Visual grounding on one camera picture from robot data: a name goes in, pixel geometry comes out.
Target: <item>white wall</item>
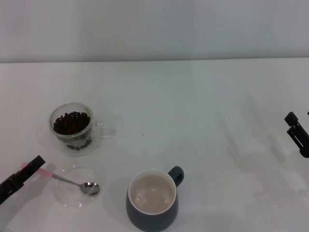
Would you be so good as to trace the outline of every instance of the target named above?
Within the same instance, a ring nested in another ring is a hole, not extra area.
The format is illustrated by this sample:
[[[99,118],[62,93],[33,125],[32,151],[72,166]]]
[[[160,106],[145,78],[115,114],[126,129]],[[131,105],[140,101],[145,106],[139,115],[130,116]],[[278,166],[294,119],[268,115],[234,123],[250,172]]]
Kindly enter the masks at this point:
[[[308,0],[0,0],[0,62],[309,56]]]

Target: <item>pink tape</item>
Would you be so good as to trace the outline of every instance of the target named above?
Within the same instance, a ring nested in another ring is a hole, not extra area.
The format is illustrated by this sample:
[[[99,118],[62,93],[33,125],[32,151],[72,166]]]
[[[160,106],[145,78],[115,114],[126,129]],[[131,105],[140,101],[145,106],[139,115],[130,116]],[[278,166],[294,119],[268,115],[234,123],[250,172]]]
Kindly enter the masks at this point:
[[[28,163],[22,163],[21,167],[24,168],[28,165]],[[36,173],[40,174],[40,175],[43,175],[43,176],[46,176],[46,177],[49,177],[49,178],[52,178],[53,177],[53,173],[52,172],[49,172],[43,168],[39,168]]]

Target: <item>ceramic mug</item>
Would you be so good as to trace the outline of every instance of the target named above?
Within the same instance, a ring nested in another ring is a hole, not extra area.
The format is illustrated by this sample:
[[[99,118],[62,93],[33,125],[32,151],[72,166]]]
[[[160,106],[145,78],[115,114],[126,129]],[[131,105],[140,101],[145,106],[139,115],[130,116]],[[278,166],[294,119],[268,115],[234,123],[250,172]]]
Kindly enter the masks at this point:
[[[178,166],[168,174],[158,169],[136,174],[126,193],[126,212],[131,222],[146,232],[169,227],[178,213],[176,187],[183,177],[183,170]]]

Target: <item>white table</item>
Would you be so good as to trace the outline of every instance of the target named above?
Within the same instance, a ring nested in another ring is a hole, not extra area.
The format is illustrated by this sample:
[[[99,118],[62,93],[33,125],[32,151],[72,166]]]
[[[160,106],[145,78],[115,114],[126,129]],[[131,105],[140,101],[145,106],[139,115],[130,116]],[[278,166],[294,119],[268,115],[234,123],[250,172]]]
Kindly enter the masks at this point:
[[[71,158],[47,120],[66,102],[113,120],[116,135]],[[0,205],[6,232],[137,231],[125,211],[138,171],[179,165],[180,208],[167,232],[307,232],[309,161],[286,133],[294,111],[309,132],[309,59],[0,65],[0,177],[41,155],[44,167],[90,159],[106,185],[82,209],[64,208],[38,178]]]

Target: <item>mug handle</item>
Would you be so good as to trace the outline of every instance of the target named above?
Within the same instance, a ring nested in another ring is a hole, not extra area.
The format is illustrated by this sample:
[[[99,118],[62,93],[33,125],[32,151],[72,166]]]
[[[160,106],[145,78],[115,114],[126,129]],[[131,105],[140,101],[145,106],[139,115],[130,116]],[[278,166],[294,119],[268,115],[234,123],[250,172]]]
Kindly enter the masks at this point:
[[[174,180],[176,187],[178,187],[178,185],[180,185],[180,183],[183,181],[184,173],[183,173],[183,169],[181,167],[178,167],[178,166],[173,167],[169,171],[168,174]]]

